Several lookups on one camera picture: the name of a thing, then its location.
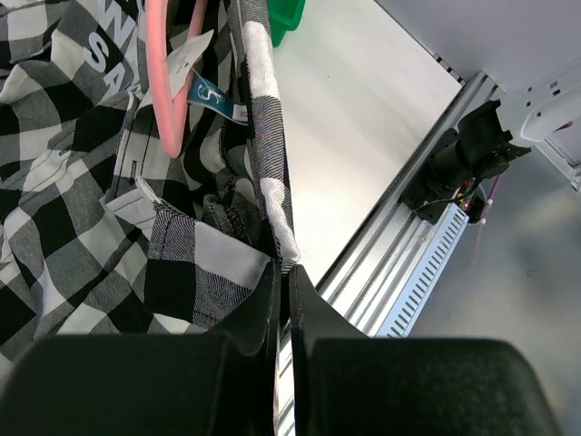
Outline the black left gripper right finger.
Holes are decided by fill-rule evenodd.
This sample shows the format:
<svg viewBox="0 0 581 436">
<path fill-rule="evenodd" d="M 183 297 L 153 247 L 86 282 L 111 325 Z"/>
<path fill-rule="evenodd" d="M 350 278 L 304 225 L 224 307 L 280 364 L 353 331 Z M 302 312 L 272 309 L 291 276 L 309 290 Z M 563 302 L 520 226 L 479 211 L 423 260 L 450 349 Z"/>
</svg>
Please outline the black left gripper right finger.
<svg viewBox="0 0 581 436">
<path fill-rule="evenodd" d="M 528 361 L 490 339 L 370 338 L 289 275 L 299 435 L 557 435 Z"/>
</svg>

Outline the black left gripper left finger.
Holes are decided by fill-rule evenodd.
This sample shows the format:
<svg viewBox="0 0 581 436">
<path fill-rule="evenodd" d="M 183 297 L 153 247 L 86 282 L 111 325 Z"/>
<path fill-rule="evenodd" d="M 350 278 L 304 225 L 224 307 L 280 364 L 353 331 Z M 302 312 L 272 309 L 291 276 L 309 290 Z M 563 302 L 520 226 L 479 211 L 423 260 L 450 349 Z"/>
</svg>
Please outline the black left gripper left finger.
<svg viewBox="0 0 581 436">
<path fill-rule="evenodd" d="M 61 335 L 1 395 L 4 435 L 272 435 L 281 272 L 201 334 Z"/>
</svg>

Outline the black white checked shirt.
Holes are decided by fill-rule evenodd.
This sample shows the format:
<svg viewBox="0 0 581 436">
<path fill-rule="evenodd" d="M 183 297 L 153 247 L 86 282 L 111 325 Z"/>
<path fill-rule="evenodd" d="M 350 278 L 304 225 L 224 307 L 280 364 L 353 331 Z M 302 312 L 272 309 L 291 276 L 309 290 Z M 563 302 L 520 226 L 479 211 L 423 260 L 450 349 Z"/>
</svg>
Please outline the black white checked shirt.
<svg viewBox="0 0 581 436">
<path fill-rule="evenodd" d="M 56 334 L 204 332 L 299 258 L 263 1 L 211 1 L 162 148 L 147 3 L 1 4 L 1 364 Z"/>
</svg>

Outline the pink clothes hanger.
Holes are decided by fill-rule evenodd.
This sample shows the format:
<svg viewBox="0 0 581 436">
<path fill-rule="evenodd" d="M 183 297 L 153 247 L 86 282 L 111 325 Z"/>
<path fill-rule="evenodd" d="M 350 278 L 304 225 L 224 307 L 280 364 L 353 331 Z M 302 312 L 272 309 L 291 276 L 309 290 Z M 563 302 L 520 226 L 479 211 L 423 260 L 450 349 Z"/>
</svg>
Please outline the pink clothes hanger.
<svg viewBox="0 0 581 436">
<path fill-rule="evenodd" d="M 145 3 L 145 48 L 149 90 L 161 146 L 171 158 L 182 150 L 187 115 L 187 97 L 192 83 L 192 69 L 212 39 L 212 32 L 202 32 L 207 3 L 197 1 L 186 35 L 178 49 L 167 53 L 167 1 Z"/>
</svg>

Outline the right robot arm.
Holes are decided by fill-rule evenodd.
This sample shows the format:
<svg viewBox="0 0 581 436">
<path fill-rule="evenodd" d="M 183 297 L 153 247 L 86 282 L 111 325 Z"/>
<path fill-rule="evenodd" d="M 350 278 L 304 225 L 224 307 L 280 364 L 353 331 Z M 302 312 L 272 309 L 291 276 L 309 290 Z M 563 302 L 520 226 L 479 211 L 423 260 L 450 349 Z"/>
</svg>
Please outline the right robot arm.
<svg viewBox="0 0 581 436">
<path fill-rule="evenodd" d="M 445 186 L 492 178 L 579 116 L 580 62 L 576 60 L 465 115 L 458 123 L 457 139 L 430 160 L 430 171 Z"/>
</svg>

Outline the green plastic tray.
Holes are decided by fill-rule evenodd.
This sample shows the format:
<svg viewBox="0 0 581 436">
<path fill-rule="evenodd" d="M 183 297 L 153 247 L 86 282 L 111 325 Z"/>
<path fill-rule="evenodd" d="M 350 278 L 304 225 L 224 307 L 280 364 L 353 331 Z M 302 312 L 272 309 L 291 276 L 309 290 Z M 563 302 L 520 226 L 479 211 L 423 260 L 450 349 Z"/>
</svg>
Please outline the green plastic tray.
<svg viewBox="0 0 581 436">
<path fill-rule="evenodd" d="M 281 45 L 288 32 L 295 31 L 299 25 L 306 4 L 305 0 L 267 0 L 271 40 L 274 47 Z"/>
</svg>

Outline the aluminium mounting rail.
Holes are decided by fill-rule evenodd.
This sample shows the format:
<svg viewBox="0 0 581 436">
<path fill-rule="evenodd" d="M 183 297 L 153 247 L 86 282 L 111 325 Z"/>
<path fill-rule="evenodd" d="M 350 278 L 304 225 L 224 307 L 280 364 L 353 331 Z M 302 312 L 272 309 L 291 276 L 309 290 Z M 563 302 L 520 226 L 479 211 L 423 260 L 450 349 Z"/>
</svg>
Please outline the aluminium mounting rail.
<svg viewBox="0 0 581 436">
<path fill-rule="evenodd" d="M 320 296 L 363 333 L 376 335 L 435 230 L 436 224 L 416 217 L 399 197 L 440 136 L 496 90 L 484 72 L 462 87 L 318 284 Z"/>
</svg>

